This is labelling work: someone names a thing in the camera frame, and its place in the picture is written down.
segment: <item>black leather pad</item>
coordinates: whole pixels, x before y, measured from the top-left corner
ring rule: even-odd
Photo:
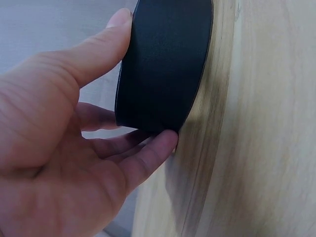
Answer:
[[[179,132],[208,52],[211,0],[139,0],[116,97],[121,126]]]

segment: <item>light wood grain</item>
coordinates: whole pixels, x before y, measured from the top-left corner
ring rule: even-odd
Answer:
[[[207,66],[134,237],[316,236],[316,0],[214,0]]]

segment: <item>finger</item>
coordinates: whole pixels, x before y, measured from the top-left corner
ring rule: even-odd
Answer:
[[[108,22],[104,31],[88,38],[66,52],[66,60],[81,72],[80,87],[87,85],[115,67],[127,52],[132,13],[123,8]]]
[[[110,161],[113,161],[114,163],[118,164],[118,163],[122,162],[124,159],[131,157],[131,156],[135,155],[136,153],[140,152],[144,148],[144,146],[145,146],[145,144],[141,143],[141,144],[137,145],[136,147],[130,149],[127,152],[111,156],[109,158],[106,158],[106,160],[110,160]]]
[[[47,65],[64,77],[73,78],[81,88],[113,69],[127,52],[132,15],[127,8],[119,10],[102,32],[75,47],[40,53],[30,59]]]
[[[136,130],[111,139],[90,139],[91,145],[100,159],[122,154],[137,146],[149,137],[149,134]]]
[[[174,131],[164,131],[139,153],[124,159],[120,168],[126,177],[127,192],[142,184],[171,155],[178,142]]]
[[[78,103],[76,114],[82,131],[117,129],[115,113],[88,103]]]

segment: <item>palm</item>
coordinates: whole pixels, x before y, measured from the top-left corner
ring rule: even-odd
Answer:
[[[116,128],[113,112],[78,97],[125,54],[130,15],[119,11],[112,19],[122,15],[129,19],[124,25],[0,77],[0,236],[93,236],[176,146],[172,131],[145,146],[141,131],[112,139],[81,135]]]

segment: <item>wood grain pattern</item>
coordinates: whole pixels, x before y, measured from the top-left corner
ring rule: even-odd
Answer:
[[[197,99],[133,236],[316,236],[316,0],[213,4]]]

